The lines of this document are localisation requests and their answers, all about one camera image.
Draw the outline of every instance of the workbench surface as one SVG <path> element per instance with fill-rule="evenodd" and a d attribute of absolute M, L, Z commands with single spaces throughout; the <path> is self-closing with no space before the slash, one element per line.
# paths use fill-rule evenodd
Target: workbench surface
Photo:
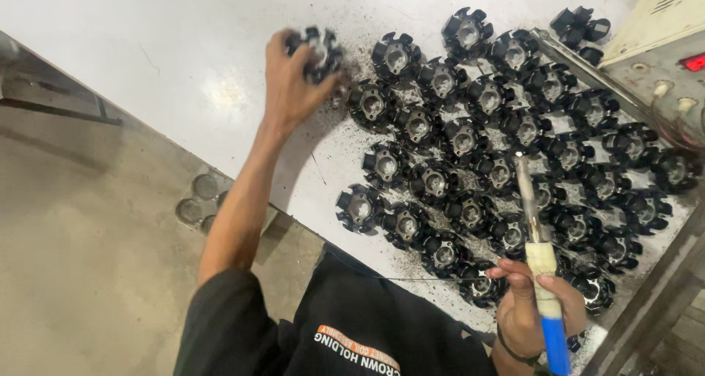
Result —
<path fill-rule="evenodd" d="M 619 30 L 636 1 L 4 0 L 0 29 L 235 177 L 263 114 L 264 45 L 278 29 L 311 24 L 334 29 L 348 56 L 361 64 L 361 75 L 371 72 L 369 54 L 387 32 L 410 34 L 428 59 L 445 56 L 441 27 L 465 6 L 484 10 L 497 35 L 547 28 L 558 11 L 580 5 L 594 8 L 595 17 L 609 18 L 612 29 Z M 271 203 L 383 276 L 428 277 L 417 255 L 396 250 L 381 234 L 350 233 L 335 218 L 336 197 L 349 184 L 363 182 L 362 153 L 381 138 L 357 128 L 345 107 L 326 105 L 283 151 Z M 676 208 L 684 220 L 688 209 Z M 673 219 L 671 238 L 675 225 L 682 223 Z M 658 255 L 668 242 L 644 245 Z M 642 263 L 637 275 L 645 275 L 652 265 Z M 398 283 L 475 329 L 495 330 L 494 312 L 466 304 L 449 283 Z M 620 300 L 627 302 L 628 297 L 617 299 L 617 306 Z M 592 346 L 576 358 L 577 371 L 594 352 Z"/>

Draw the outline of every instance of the electrical wire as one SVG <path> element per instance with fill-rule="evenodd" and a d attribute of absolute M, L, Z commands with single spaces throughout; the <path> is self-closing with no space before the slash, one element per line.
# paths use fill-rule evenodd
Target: electrical wire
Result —
<path fill-rule="evenodd" d="M 691 139 L 688 135 L 684 133 L 683 128 L 685 122 L 683 121 L 683 118 L 681 116 L 678 116 L 675 119 L 674 128 L 673 124 L 670 121 L 666 120 L 664 117 L 662 117 L 659 113 L 656 112 L 654 106 L 660 98 L 661 97 L 659 97 L 658 95 L 654 95 L 654 98 L 651 100 L 651 105 L 648 108 L 648 113 L 651 115 L 651 118 L 654 119 L 657 123 L 656 130 L 658 132 L 658 136 L 665 138 L 666 141 L 668 141 L 671 145 L 690 150 L 691 152 L 701 152 L 705 150 L 705 146 L 700 145 L 696 140 Z M 680 138 L 675 137 L 675 135 L 673 135 L 672 133 L 678 134 Z"/>
<path fill-rule="evenodd" d="M 363 273 L 363 274 L 366 273 L 366 271 L 358 270 L 357 268 L 353 267 L 352 265 L 346 263 L 344 260 L 340 259 L 340 257 L 339 257 L 337 254 L 335 254 L 334 252 L 328 251 L 327 253 L 330 253 L 330 254 L 332 254 L 333 256 L 335 256 L 336 258 L 338 258 L 338 260 L 340 261 L 340 263 L 343 263 L 344 265 L 346 265 L 346 266 L 349 267 L 350 269 L 355 270 L 355 271 L 358 272 L 358 273 Z M 485 277 L 485 276 L 480 277 L 480 278 L 448 278 L 448 279 L 442 279 L 442 278 L 389 278 L 389 277 L 385 277 L 385 276 L 370 276 L 370 277 L 376 278 L 376 279 L 387 279 L 387 280 L 390 280 L 390 281 L 447 281 L 447 282 L 452 282 L 452 281 L 479 281 L 479 280 L 482 280 L 482 279 L 489 279 L 488 277 Z"/>

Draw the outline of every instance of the blue handle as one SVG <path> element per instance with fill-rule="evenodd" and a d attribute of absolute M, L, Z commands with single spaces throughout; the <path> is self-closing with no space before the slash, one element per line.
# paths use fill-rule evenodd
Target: blue handle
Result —
<path fill-rule="evenodd" d="M 570 374 L 570 358 L 568 344 L 565 342 L 565 330 L 561 318 L 541 318 L 543 340 L 546 342 L 546 357 L 549 369 L 558 376 Z"/>

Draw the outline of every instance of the person's arm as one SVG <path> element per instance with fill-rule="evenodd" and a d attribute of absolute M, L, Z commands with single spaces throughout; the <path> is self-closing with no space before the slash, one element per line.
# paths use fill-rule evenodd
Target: person's arm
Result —
<path fill-rule="evenodd" d="M 521 358 L 531 358 L 545 349 L 541 319 L 536 308 L 531 269 L 525 263 L 501 259 L 485 272 L 490 278 L 507 277 L 510 290 L 497 308 L 497 327 L 502 331 L 504 344 L 494 344 L 490 358 L 499 376 L 533 375 L 534 369 L 517 361 L 508 350 Z M 557 276 L 538 276 L 536 281 L 544 289 L 555 293 L 563 307 L 565 335 L 577 335 L 585 330 L 587 322 L 585 299 L 564 279 Z"/>
<path fill-rule="evenodd" d="M 250 269 L 260 243 L 274 166 L 281 148 L 294 128 L 328 98 L 338 83 L 338 74 L 328 76 L 319 85 L 304 81 L 303 67 L 310 47 L 302 45 L 289 58 L 284 42 L 290 33 L 288 29 L 277 32 L 267 45 L 264 118 L 247 161 L 209 232 L 201 256 L 199 285 L 230 267 Z"/>

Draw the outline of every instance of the red indicator light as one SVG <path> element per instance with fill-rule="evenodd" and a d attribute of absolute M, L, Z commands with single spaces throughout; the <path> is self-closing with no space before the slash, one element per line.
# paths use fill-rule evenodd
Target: red indicator light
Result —
<path fill-rule="evenodd" d="M 681 59 L 681 64 L 691 72 L 697 72 L 705 68 L 705 54 L 691 56 Z"/>

